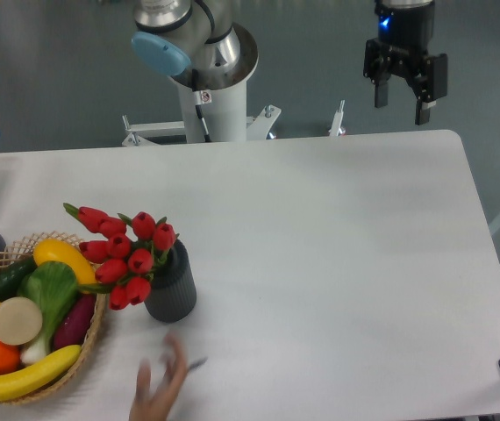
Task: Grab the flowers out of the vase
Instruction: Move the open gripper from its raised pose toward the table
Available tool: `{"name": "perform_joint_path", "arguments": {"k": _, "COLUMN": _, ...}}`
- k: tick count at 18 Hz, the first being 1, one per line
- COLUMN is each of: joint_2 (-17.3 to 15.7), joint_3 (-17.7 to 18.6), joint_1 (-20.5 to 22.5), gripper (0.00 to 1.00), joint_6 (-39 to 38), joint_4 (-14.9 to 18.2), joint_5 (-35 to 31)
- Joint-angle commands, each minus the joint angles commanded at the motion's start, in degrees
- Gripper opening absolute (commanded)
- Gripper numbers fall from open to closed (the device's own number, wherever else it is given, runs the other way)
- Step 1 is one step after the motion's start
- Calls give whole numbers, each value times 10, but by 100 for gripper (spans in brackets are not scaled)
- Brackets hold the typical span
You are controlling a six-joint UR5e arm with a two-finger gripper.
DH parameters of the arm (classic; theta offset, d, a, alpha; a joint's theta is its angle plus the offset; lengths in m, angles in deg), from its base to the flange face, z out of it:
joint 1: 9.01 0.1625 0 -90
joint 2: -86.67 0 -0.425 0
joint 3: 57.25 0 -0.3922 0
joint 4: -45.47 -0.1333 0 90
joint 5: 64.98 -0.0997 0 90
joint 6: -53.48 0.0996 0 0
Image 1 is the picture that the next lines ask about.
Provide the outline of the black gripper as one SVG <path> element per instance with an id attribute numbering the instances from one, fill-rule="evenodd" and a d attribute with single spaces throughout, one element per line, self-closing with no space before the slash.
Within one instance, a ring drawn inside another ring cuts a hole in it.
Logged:
<path id="1" fill-rule="evenodd" d="M 388 80 L 392 75 L 407 81 L 415 97 L 416 125 L 430 121 L 434 101 L 448 92 L 448 57 L 431 55 L 434 1 L 376 1 L 378 35 L 366 42 L 363 75 L 374 85 L 374 106 L 388 105 Z"/>

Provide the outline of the blurred human hand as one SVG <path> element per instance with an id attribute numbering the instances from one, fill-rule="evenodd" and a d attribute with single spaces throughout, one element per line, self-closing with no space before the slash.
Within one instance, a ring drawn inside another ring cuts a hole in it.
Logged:
<path id="1" fill-rule="evenodd" d="M 142 360 L 139 364 L 129 420 L 167 420 L 180 394 L 189 372 L 187 354 L 180 339 L 172 332 L 166 335 L 164 343 L 170 348 L 172 355 L 163 356 L 165 374 L 154 391 L 151 390 L 150 362 Z"/>

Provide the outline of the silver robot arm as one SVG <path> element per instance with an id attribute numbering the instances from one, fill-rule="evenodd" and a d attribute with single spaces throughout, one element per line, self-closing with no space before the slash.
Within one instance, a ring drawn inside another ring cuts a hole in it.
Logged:
<path id="1" fill-rule="evenodd" d="M 436 3 L 377 1 L 378 35 L 367 41 L 363 74 L 375 87 L 375 107 L 388 102 L 388 80 L 404 79 L 417 99 L 416 125 L 448 89 L 446 54 L 431 55 Z M 139 1 L 133 19 L 132 49 L 152 70 L 191 91 L 221 89 L 253 70 L 257 52 L 243 49 L 241 26 L 229 1 Z"/>

